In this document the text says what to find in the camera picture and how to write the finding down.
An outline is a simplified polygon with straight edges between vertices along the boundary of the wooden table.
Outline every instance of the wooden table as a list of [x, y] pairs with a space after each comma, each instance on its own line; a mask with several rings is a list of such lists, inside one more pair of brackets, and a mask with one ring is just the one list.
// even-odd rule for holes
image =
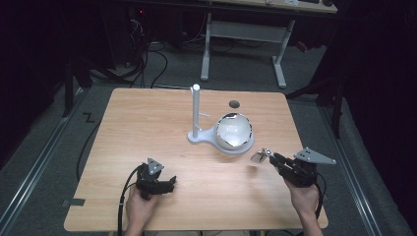
[[[229, 107], [230, 100], [240, 107]], [[117, 88], [74, 196], [85, 204], [70, 207], [65, 228], [116, 230], [124, 183], [148, 157], [165, 166], [159, 180], [176, 175], [177, 183], [173, 193], [162, 196], [146, 230], [301, 228], [282, 177], [267, 161], [250, 160], [261, 148], [288, 157], [302, 149], [285, 96], [203, 89], [200, 106], [210, 115], [200, 118], [204, 130], [229, 112], [247, 116], [255, 136], [252, 148], [227, 155], [209, 144], [192, 145], [187, 139], [192, 130], [189, 90]], [[328, 225], [324, 211], [319, 223]]]

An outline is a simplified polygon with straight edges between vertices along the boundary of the white sphere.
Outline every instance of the white sphere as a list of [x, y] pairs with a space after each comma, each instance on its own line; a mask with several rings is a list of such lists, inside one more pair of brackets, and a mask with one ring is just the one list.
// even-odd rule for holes
[[226, 149], [239, 149], [252, 137], [249, 119], [239, 113], [229, 113], [215, 124], [215, 139]]

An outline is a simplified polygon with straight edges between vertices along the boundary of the white cylinder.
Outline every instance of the white cylinder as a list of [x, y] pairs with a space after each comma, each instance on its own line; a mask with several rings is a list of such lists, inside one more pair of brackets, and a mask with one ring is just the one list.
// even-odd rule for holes
[[200, 86], [193, 85], [193, 138], [199, 136]]

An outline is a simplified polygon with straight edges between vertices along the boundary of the desk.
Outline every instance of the desk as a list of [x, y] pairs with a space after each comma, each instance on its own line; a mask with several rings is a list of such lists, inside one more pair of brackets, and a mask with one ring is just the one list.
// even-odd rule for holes
[[[239, 101], [240, 107], [230, 108], [230, 100]], [[200, 111], [210, 115], [200, 118], [204, 130], [229, 112], [247, 116], [255, 136], [251, 149], [227, 155], [209, 144], [192, 145], [187, 139], [193, 119], [189, 90], [116, 89], [74, 196], [85, 204], [70, 207], [65, 229], [116, 230], [124, 183], [148, 157], [165, 166], [160, 180], [176, 175], [177, 183], [173, 193], [160, 199], [146, 230], [301, 228], [276, 170], [250, 160], [261, 148], [288, 157], [302, 149], [285, 96], [202, 90]], [[324, 211], [319, 223], [328, 225]]]
[[[284, 0], [212, 0], [216, 3], [231, 3], [243, 4], [249, 6], [266, 7], [266, 8], [280, 8], [295, 11], [307, 11], [317, 13], [336, 13], [337, 9], [334, 6], [327, 7], [322, 1], [319, 4], [299, 2], [298, 5], [291, 5], [285, 3]], [[237, 39], [257, 40], [279, 43], [280, 47], [276, 56], [272, 57], [272, 65], [275, 70], [275, 76], [278, 86], [282, 89], [286, 88], [286, 82], [281, 68], [281, 60], [291, 36], [295, 21], [291, 20], [287, 27], [268, 27], [256, 26], [250, 24], [230, 23], [225, 21], [212, 21], [211, 13], [208, 13], [208, 20], [206, 26], [206, 47], [203, 56], [201, 80], [207, 81], [209, 79], [209, 45], [212, 36], [229, 37]]]

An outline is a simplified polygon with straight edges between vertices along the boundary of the person's arm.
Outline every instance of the person's arm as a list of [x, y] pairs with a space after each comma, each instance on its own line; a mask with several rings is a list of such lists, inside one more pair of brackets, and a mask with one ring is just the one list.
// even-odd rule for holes
[[132, 186], [129, 191], [129, 200], [126, 202], [129, 225], [125, 236], [141, 236], [145, 225], [153, 214], [154, 207], [160, 196], [151, 196], [149, 201], [141, 197], [141, 192]]
[[297, 188], [284, 179], [291, 193], [291, 203], [298, 213], [304, 230], [304, 236], [323, 236], [316, 219], [316, 207], [319, 202], [319, 190], [315, 185], [308, 188]]

